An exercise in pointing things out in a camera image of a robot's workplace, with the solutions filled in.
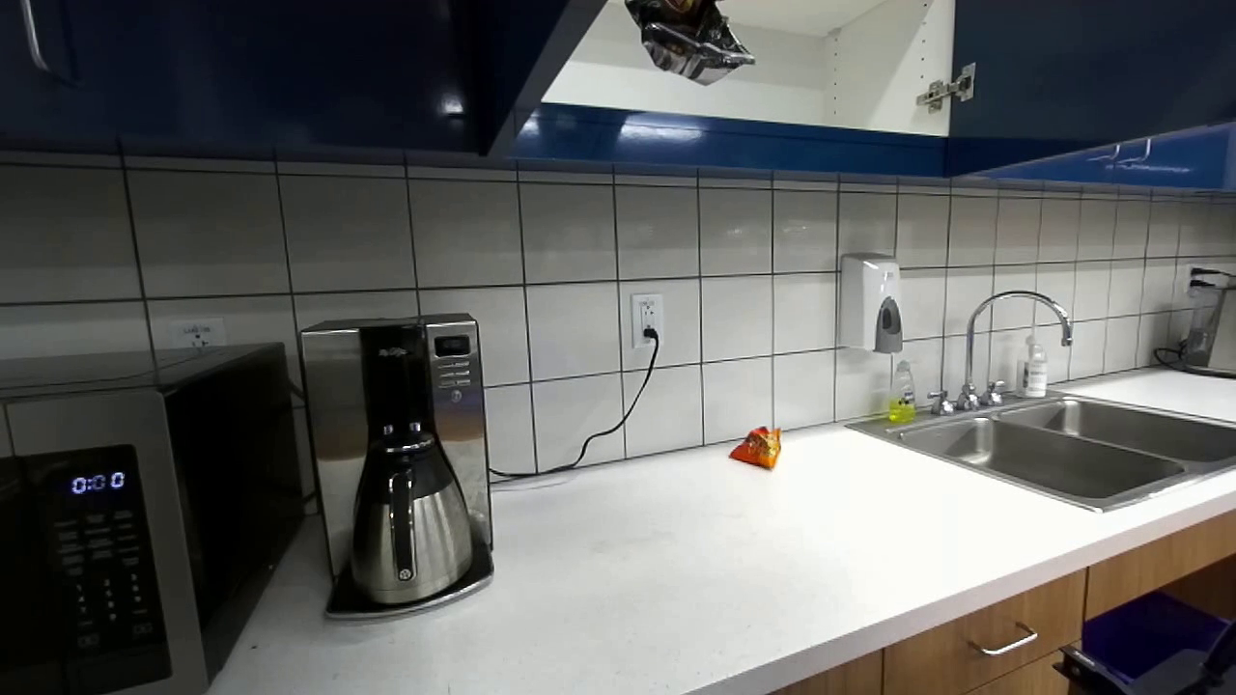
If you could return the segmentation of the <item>black microwave oven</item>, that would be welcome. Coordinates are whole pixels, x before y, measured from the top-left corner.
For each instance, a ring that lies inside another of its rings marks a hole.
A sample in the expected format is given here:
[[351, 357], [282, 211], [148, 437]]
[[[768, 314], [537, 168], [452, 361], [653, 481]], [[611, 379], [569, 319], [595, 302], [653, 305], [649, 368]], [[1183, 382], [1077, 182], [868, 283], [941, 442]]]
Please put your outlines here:
[[305, 514], [287, 352], [0, 361], [0, 695], [203, 695]]

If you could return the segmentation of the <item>yellow dish soap bottle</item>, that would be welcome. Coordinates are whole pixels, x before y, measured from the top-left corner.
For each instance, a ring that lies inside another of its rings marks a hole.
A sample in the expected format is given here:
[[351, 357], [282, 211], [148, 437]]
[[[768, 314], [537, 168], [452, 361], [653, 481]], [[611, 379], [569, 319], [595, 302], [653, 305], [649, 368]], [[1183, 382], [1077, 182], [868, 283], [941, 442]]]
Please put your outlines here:
[[884, 426], [910, 426], [915, 419], [915, 373], [909, 357], [896, 357], [884, 382]]

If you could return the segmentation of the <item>orange snack packet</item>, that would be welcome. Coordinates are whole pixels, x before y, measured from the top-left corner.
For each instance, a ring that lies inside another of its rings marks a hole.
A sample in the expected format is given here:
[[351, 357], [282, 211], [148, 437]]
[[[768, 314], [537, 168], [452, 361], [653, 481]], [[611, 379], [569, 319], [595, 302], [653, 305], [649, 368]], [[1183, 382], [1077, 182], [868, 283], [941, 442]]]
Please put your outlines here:
[[738, 462], [772, 472], [781, 462], [781, 431], [772, 426], [758, 426], [740, 442], [729, 446]]

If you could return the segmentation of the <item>white small bottle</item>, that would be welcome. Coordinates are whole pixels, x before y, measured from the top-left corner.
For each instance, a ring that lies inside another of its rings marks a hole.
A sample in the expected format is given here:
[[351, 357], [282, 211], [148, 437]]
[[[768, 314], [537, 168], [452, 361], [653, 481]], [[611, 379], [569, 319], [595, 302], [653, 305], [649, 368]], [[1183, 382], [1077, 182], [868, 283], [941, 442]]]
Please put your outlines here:
[[1039, 352], [1039, 341], [1027, 336], [1027, 361], [1022, 361], [1022, 392], [1027, 399], [1045, 399], [1045, 356]]

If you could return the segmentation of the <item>appliance at far right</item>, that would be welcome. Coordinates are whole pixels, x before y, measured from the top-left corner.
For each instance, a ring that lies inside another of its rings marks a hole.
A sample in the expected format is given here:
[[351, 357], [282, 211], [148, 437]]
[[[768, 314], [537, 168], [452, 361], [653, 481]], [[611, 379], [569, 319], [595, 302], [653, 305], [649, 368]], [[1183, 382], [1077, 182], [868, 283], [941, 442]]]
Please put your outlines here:
[[1156, 347], [1160, 368], [1236, 379], [1236, 273], [1189, 270], [1189, 329], [1179, 343]]

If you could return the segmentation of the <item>white wall outlet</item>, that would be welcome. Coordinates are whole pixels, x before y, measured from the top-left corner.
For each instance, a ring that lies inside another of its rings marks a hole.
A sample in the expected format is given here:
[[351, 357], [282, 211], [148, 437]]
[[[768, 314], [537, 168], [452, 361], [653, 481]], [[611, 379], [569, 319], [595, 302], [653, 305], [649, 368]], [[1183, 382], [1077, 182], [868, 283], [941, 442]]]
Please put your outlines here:
[[628, 298], [628, 324], [635, 341], [649, 343], [663, 333], [663, 298], [659, 292], [635, 292]]

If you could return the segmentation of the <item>black coffee maker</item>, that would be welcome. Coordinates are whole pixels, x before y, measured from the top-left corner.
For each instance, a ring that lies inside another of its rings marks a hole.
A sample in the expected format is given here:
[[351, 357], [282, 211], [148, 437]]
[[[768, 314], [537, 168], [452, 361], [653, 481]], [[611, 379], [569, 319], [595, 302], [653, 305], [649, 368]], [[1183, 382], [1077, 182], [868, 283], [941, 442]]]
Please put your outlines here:
[[484, 341], [470, 314], [302, 333], [331, 617], [452, 601], [493, 575]]

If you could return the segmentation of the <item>steel coffee carafe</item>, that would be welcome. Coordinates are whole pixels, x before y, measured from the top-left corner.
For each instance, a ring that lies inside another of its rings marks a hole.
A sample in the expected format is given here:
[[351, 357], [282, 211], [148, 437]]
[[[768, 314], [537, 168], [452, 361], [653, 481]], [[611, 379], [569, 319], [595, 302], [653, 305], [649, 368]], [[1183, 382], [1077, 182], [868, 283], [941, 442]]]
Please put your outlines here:
[[381, 426], [356, 491], [351, 580], [377, 605], [443, 596], [476, 554], [452, 462], [417, 419]]

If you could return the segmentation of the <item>stainless steel sink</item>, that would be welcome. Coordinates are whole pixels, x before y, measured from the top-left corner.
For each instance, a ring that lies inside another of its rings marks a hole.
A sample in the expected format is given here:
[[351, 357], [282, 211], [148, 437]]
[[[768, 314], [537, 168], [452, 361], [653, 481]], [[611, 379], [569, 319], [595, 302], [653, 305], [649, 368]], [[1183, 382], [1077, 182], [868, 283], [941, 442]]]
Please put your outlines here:
[[1233, 430], [1077, 399], [868, 426], [868, 437], [1088, 508], [1236, 467]]

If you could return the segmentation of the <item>blue upper cabinet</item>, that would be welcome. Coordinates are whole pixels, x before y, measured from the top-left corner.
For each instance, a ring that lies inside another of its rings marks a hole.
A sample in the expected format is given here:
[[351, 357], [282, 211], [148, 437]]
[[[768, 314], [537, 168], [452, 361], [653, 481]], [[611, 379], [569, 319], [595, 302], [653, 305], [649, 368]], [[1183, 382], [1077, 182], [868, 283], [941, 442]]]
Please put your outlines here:
[[521, 166], [1233, 186], [1236, 0], [0, 0], [0, 143]]

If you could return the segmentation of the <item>wooden lower cabinet drawers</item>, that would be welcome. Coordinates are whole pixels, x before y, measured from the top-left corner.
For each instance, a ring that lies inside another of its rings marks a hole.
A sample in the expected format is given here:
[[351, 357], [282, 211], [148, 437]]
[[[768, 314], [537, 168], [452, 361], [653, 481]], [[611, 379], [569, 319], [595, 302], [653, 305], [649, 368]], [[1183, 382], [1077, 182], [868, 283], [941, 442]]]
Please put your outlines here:
[[909, 642], [816, 673], [776, 695], [1062, 695], [1050, 660], [1086, 629], [1156, 589], [1219, 605], [1233, 580], [1236, 514], [1126, 549], [1092, 569], [987, 601]]

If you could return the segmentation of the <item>chrome sink faucet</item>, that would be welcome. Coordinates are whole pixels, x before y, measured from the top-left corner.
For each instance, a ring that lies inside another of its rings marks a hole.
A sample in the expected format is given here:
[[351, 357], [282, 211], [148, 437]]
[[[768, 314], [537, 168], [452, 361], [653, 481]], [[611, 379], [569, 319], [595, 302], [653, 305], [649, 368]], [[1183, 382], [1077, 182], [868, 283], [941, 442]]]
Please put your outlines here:
[[936, 412], [974, 412], [1022, 392], [1027, 336], [1039, 341], [1039, 318], [1056, 324], [1062, 352], [1075, 347], [1068, 309], [1031, 285], [1008, 285], [980, 298], [960, 324], [960, 379], [929, 399]]

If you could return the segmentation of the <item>blue bin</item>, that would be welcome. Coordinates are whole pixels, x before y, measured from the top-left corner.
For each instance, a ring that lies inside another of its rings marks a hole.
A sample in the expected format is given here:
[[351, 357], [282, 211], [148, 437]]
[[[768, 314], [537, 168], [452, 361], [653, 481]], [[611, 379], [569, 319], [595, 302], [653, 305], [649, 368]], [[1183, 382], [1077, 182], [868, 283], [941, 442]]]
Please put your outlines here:
[[1236, 695], [1236, 621], [1156, 589], [1088, 617], [1056, 673], [1068, 695]]

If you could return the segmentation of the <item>white soap dispenser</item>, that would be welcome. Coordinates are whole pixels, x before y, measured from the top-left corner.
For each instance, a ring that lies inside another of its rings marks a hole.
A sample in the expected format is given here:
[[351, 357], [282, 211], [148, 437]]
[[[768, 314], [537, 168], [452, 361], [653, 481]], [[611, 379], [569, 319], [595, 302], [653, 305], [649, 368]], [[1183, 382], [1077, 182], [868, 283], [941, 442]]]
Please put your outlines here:
[[905, 347], [896, 260], [848, 255], [841, 261], [841, 347], [877, 356]]

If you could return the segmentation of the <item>black chip packet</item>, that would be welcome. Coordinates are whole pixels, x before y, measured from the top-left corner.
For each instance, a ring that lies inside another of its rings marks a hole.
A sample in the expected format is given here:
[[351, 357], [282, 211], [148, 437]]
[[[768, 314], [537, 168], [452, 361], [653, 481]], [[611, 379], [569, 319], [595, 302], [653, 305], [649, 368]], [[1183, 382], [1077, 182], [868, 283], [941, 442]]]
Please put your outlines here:
[[626, 11], [649, 60], [663, 72], [713, 85], [752, 60], [713, 0], [626, 0]]

